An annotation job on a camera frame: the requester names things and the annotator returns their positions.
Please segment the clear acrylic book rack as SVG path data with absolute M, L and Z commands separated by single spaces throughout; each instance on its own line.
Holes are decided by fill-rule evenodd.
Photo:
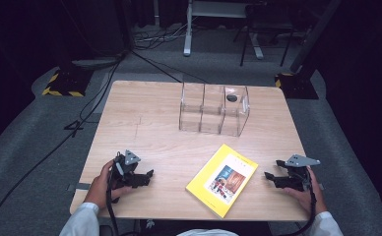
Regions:
M 226 96 L 234 94 L 236 102 Z M 250 115 L 248 87 L 183 83 L 179 129 L 239 137 Z

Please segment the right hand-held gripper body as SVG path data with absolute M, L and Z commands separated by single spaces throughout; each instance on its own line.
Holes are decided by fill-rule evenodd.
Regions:
M 311 186 L 311 178 L 307 167 L 319 165 L 318 159 L 309 158 L 299 154 L 292 155 L 286 161 L 287 178 L 289 179 L 289 188 L 303 192 Z

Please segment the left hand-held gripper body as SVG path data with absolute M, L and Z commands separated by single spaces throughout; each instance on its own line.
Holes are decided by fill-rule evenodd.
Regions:
M 126 149 L 124 154 L 117 153 L 113 160 L 111 187 L 113 190 L 125 186 L 131 187 L 134 180 L 139 180 L 135 169 L 138 166 L 140 158 L 132 151 Z

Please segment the black metal stand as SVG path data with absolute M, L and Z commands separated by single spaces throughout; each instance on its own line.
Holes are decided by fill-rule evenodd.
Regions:
M 282 66 L 287 57 L 290 41 L 294 34 L 294 25 L 288 13 L 288 6 L 273 0 L 258 1 L 248 4 L 244 8 L 244 25 L 238 30 L 233 41 L 244 32 L 244 42 L 240 58 L 240 66 L 243 65 L 248 40 L 257 38 L 258 33 L 272 33 L 272 41 L 276 41 L 280 34 L 288 34 L 288 40 L 280 65 Z

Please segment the yellow black striped stand base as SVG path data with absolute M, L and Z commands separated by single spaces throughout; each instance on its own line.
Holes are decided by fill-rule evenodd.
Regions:
M 50 78 L 42 94 L 75 97 L 85 96 L 93 73 L 93 71 L 85 69 L 72 69 L 70 71 L 57 70 Z
M 301 79 L 298 74 L 276 74 L 275 86 L 282 90 L 286 99 L 318 99 L 318 94 L 311 82 Z

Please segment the grey slanted metal pole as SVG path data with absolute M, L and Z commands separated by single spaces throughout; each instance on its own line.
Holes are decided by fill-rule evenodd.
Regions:
M 341 2 L 342 0 L 311 0 L 306 5 L 306 9 L 313 17 L 313 28 L 289 67 L 292 72 L 297 73 L 303 67 L 321 33 L 333 18 Z

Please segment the person's left hand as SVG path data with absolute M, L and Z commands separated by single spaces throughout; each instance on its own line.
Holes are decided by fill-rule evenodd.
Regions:
M 92 204 L 97 209 L 103 209 L 106 207 L 106 191 L 107 191 L 107 179 L 112 168 L 113 161 L 110 160 L 104 164 L 100 173 L 94 178 L 88 193 L 84 199 L 86 204 Z

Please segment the person's right hand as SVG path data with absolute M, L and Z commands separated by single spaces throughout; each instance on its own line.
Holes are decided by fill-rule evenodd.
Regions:
M 315 214 L 325 212 L 328 209 L 326 207 L 324 195 L 322 193 L 320 185 L 310 166 L 307 167 L 307 170 L 310 174 L 312 190 L 316 199 Z M 308 214 L 311 213 L 312 199 L 311 199 L 311 195 L 309 191 L 299 192 L 292 188 L 284 188 L 284 192 L 288 194 L 289 196 L 295 198 L 300 203 L 300 205 L 307 211 Z

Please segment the yellow book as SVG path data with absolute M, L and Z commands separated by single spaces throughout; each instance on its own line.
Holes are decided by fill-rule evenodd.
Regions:
M 223 144 L 186 190 L 217 217 L 224 218 L 257 168 L 256 162 Z

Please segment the person's white torso clothing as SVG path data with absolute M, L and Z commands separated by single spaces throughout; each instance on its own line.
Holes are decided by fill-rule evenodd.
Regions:
M 190 229 L 176 236 L 238 236 L 238 234 L 223 229 Z

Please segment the white desk frame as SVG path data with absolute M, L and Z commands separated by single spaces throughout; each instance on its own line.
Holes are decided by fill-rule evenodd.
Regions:
M 246 3 L 217 2 L 215 0 L 188 0 L 186 34 L 183 47 L 183 55 L 191 55 L 192 45 L 192 21 L 197 17 L 216 18 L 245 18 Z

